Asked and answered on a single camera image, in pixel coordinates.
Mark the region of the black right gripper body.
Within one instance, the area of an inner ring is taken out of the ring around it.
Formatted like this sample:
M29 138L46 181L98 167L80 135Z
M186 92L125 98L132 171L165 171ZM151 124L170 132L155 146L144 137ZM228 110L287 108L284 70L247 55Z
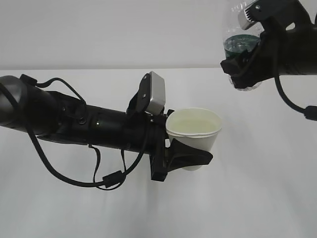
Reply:
M280 75L312 75L312 21L291 22L270 18L261 23L260 44L256 49L274 51L273 77Z

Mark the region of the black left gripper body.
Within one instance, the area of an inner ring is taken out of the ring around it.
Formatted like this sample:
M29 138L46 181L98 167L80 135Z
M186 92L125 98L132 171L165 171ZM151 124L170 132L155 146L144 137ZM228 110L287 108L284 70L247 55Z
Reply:
M142 156L148 154L151 180L164 181L166 179L165 140L167 132L165 124L172 113L173 110L169 109L167 113L161 111L157 116L154 116L145 111L127 110L127 121L123 126L127 143L123 150L137 152L138 156L126 170L126 176L132 173Z

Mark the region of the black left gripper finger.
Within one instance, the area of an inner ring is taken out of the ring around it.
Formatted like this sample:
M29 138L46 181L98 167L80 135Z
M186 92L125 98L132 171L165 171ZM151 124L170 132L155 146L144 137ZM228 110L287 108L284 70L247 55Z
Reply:
M210 152L185 145L176 139L172 139L170 146L164 151L168 173L186 167L208 165L212 159Z

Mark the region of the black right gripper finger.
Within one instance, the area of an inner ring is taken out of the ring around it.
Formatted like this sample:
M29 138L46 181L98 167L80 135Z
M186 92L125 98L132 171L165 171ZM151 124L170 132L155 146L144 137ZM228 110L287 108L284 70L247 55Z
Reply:
M273 78L274 57L274 51L255 49L224 59L220 66L229 75L235 89L247 89Z

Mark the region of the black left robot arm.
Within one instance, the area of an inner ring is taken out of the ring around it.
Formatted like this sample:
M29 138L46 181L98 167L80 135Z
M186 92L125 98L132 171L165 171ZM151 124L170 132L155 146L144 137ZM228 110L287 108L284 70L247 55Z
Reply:
M155 72L142 78L126 111L91 106L78 94L49 91L50 79L39 83L21 75L0 79L0 124L29 134L48 171L56 178L79 187L111 187L125 180L143 155L150 158L151 178L164 181L176 169L208 165L213 156L205 149L172 139L169 146L165 111L165 81ZM101 181L80 182L57 172L49 163L39 140L61 144L87 145L92 149L109 147L138 153L129 168L103 177Z

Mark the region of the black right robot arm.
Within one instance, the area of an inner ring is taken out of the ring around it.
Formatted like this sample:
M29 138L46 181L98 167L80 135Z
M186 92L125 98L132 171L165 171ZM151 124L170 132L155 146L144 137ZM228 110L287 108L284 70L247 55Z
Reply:
M306 23L262 32L255 46L227 57L221 68L238 90L284 75L317 73L317 26Z

